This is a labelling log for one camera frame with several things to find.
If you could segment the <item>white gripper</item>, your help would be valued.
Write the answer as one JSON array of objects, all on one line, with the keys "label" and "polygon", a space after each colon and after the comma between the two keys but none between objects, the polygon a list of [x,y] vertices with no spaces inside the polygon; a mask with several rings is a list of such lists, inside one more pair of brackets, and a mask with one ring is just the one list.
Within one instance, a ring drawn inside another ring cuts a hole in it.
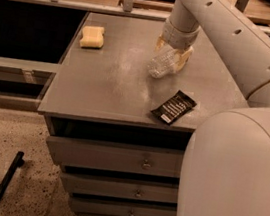
[{"label": "white gripper", "polygon": [[163,32],[156,41],[155,52],[159,52],[166,43],[174,49],[179,49],[174,53],[173,73],[176,74],[182,70],[186,61],[188,61],[192,55],[193,47],[191,46],[196,42],[199,31],[199,27],[191,32],[179,31],[178,28],[175,28],[175,26],[171,24],[169,19],[166,19],[163,25]]}]

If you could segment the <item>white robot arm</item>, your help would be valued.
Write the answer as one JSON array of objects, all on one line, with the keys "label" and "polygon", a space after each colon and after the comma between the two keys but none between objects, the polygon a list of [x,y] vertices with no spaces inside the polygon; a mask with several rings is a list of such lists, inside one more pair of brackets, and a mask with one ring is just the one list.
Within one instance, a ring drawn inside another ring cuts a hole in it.
[{"label": "white robot arm", "polygon": [[270,38],[227,0],[175,0],[162,36],[210,39],[247,106],[209,117],[185,149],[177,216],[270,216]]}]

